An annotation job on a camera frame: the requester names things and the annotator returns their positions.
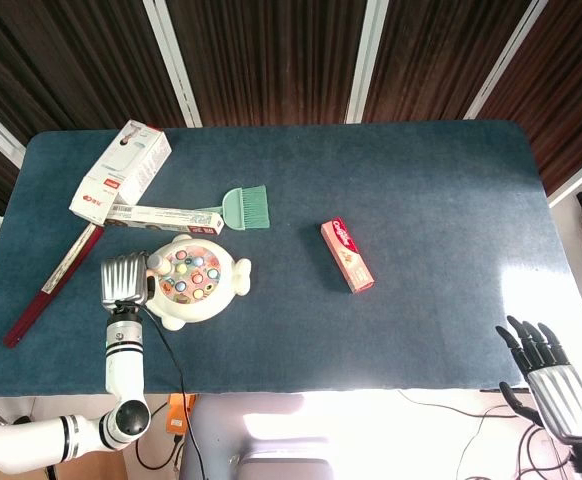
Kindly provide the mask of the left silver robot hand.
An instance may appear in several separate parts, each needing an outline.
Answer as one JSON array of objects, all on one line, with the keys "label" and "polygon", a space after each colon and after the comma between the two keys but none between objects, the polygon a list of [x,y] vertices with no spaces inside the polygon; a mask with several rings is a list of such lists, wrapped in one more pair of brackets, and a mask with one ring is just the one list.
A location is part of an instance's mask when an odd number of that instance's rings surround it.
[{"label": "left silver robot hand", "polygon": [[146,252],[104,260],[101,264],[101,303],[108,311],[142,306],[153,298],[155,282],[148,273]]}]

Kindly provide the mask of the small wooden toy mallet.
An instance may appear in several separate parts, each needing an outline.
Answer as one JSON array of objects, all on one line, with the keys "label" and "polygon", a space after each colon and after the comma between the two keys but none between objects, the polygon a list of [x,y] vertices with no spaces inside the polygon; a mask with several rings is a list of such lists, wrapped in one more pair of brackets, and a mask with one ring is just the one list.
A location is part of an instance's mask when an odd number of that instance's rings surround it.
[{"label": "small wooden toy mallet", "polygon": [[165,257],[154,253],[147,259],[147,269],[155,275],[165,276],[171,273],[172,264]]}]

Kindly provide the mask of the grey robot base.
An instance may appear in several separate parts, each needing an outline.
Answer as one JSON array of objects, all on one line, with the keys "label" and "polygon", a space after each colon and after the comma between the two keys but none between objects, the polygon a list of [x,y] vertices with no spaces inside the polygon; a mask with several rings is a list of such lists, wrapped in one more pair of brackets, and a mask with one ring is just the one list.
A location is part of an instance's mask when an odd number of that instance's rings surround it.
[{"label": "grey robot base", "polygon": [[202,394],[177,480],[337,480],[326,422],[301,393]]}]

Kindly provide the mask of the pink toothpaste box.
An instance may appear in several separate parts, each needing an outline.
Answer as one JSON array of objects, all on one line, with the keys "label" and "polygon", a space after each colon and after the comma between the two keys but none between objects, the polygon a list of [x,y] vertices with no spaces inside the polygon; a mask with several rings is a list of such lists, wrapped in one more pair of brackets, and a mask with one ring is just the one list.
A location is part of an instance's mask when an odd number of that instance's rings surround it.
[{"label": "pink toothpaste box", "polygon": [[375,284],[345,221],[335,217],[320,227],[321,235],[352,293],[360,293]]}]

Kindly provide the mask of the large white product box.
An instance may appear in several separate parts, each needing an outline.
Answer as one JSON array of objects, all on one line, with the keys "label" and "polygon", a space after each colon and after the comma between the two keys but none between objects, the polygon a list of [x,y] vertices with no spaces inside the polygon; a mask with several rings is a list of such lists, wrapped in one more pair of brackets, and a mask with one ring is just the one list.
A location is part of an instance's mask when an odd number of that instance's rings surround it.
[{"label": "large white product box", "polygon": [[83,177],[69,210],[102,226],[115,204],[137,204],[171,152],[163,131],[128,121]]}]

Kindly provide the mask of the long white printed box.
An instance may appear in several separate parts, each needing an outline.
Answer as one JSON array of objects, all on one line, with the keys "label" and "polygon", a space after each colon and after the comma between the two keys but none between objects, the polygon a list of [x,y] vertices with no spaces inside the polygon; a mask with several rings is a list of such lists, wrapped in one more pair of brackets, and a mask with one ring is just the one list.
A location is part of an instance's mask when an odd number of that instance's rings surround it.
[{"label": "long white printed box", "polygon": [[219,235],[224,228],[220,214],[203,210],[114,204],[105,219],[106,225]]}]

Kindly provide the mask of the orange tool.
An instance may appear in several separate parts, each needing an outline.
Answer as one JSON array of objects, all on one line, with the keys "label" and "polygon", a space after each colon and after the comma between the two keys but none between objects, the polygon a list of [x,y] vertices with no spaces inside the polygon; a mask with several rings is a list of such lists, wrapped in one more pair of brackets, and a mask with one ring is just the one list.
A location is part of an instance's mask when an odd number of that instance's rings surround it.
[{"label": "orange tool", "polygon": [[172,393],[168,397],[168,411],[166,414],[166,432],[174,435],[185,435],[187,416],[191,413],[196,402],[195,394]]}]

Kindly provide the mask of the blue table cloth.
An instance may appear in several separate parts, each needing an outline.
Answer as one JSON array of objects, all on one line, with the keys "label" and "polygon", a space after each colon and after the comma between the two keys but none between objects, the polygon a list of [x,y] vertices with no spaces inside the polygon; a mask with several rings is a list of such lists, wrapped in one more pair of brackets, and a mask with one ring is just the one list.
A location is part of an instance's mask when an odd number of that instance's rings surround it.
[{"label": "blue table cloth", "polygon": [[[149,206],[265,185],[271,225],[224,231],[248,295],[145,331],[145,389],[168,393],[490,388],[520,373],[496,327],[548,325],[582,376],[582,299],[523,130],[507,121],[170,129]],[[111,130],[28,144],[0,229],[0,396],[104,389],[104,259],[170,242],[109,227],[15,348],[2,339],[84,229],[69,210]],[[341,217],[375,284],[352,293],[320,227]]]}]

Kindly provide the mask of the long dark red box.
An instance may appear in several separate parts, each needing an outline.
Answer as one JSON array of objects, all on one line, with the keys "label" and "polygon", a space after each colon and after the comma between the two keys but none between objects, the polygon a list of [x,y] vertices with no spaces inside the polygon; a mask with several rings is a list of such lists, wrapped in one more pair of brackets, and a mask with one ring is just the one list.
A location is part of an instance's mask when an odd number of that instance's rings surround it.
[{"label": "long dark red box", "polygon": [[89,223],[73,243],[50,277],[3,337],[3,345],[14,348],[71,279],[104,233],[102,226]]}]

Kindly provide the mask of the green silicone brush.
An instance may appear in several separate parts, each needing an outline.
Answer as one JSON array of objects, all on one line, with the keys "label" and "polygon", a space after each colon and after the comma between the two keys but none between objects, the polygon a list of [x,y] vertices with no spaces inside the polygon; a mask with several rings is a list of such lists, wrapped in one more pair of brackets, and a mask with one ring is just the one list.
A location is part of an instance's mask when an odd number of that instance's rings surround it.
[{"label": "green silicone brush", "polygon": [[220,206],[203,207],[200,211],[220,214],[225,225],[235,231],[270,227],[265,185],[233,188],[224,195]]}]

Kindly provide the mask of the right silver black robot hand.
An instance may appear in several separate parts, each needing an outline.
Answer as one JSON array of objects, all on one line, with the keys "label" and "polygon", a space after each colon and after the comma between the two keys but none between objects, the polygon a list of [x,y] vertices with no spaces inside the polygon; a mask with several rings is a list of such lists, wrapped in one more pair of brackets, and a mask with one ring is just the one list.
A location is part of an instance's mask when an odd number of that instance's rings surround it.
[{"label": "right silver black robot hand", "polygon": [[496,331],[507,345],[535,406],[523,405],[512,387],[502,381],[499,387],[506,403],[515,414],[545,429],[560,443],[582,444],[582,379],[562,344],[545,324],[534,326],[513,316],[508,316],[507,322],[514,333],[501,326]]}]

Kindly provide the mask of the white whack-a-mole toy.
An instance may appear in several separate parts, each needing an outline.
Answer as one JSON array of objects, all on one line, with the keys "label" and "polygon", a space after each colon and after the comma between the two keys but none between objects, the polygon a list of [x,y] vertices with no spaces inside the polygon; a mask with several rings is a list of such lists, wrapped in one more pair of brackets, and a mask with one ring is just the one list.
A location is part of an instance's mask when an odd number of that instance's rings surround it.
[{"label": "white whack-a-mole toy", "polygon": [[233,259],[210,240],[182,234],[154,253],[168,259],[172,271],[159,276],[148,270],[155,282],[155,294],[147,307],[168,330],[206,321],[224,310],[234,297],[250,291],[251,261]]}]

